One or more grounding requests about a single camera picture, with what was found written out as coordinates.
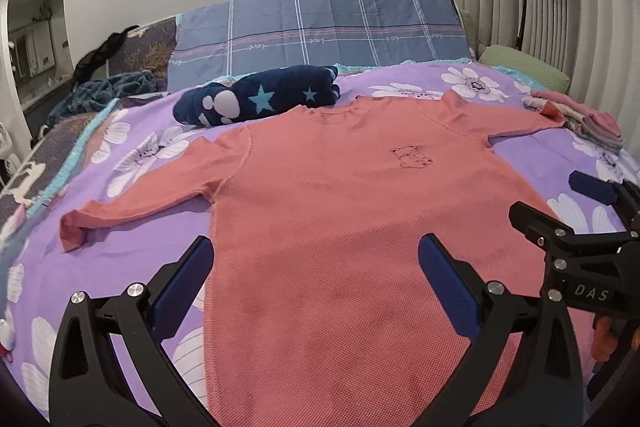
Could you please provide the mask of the right hand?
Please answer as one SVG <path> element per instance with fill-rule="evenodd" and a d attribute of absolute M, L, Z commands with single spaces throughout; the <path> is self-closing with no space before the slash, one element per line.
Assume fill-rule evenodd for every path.
<path fill-rule="evenodd" d="M 611 317 L 598 317 L 594 325 L 591 356 L 597 362 L 606 362 L 617 348 L 617 338 L 612 333 Z"/>

